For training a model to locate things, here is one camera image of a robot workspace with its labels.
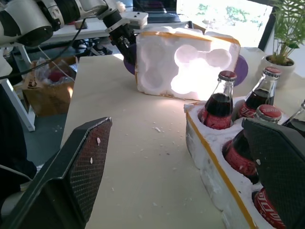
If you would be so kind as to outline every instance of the bottle neck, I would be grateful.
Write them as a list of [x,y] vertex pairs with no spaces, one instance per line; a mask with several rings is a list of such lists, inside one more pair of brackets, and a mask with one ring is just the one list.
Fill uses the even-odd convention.
[[274,97],[276,84],[276,78],[263,74],[257,85],[254,87],[253,91],[262,89],[268,92],[269,97]]
[[301,108],[289,118],[288,122],[292,119],[297,119],[299,121],[305,122],[305,102],[302,103]]
[[218,79],[218,85],[217,85],[215,91],[213,92],[213,94],[221,93],[221,94],[228,96],[229,98],[232,98],[233,97],[233,86],[234,86],[234,81],[225,81],[222,79]]
[[266,119],[264,119],[263,117],[259,116],[257,113],[255,113],[254,118],[255,118],[256,120],[261,120],[261,121],[264,121],[264,122],[270,122],[270,123],[275,123],[275,124],[277,124],[278,121],[279,121],[279,120],[273,120],[273,121],[271,121],[271,120],[266,120]]

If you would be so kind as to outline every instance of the white pot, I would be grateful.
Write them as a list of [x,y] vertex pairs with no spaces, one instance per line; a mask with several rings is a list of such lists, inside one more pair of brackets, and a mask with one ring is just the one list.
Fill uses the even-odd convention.
[[262,72],[264,70],[265,67],[274,67],[277,68],[279,70],[282,71],[281,77],[277,80],[277,85],[276,87],[283,87],[287,80],[292,76],[292,74],[295,71],[295,64],[292,66],[281,66],[281,65],[277,65],[274,63],[270,63],[265,56],[262,60],[261,63],[259,64],[258,68],[257,68],[257,72],[255,74],[257,80],[259,80],[262,77]]

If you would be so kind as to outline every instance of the potted plant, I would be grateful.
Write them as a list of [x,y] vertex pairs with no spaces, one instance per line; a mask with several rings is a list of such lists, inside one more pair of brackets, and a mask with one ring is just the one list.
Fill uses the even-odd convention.
[[285,85],[295,70],[295,62],[289,55],[305,41],[305,3],[304,0],[275,0],[273,54],[264,57],[256,76],[261,77],[265,67],[280,69],[282,75],[277,87]]

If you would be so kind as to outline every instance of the styrofoam tray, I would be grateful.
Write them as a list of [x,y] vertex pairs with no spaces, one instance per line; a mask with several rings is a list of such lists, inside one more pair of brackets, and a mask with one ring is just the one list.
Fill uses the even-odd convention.
[[[244,97],[234,99],[239,106]],[[224,224],[228,229],[272,229],[273,227],[256,210],[252,193],[263,186],[253,185],[248,178],[235,171],[224,159],[223,145],[242,130],[242,119],[236,120],[230,128],[215,130],[206,127],[198,119],[205,102],[184,106],[186,113],[186,144],[200,169],[200,175],[214,205],[222,211]],[[287,119],[283,114],[281,124]]]

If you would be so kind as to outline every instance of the window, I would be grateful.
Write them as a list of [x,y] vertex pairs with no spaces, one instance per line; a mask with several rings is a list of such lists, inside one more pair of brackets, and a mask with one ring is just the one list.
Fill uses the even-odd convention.
[[202,22],[207,31],[233,36],[243,47],[258,47],[271,11],[271,6],[248,0],[180,0],[179,4],[180,13]]

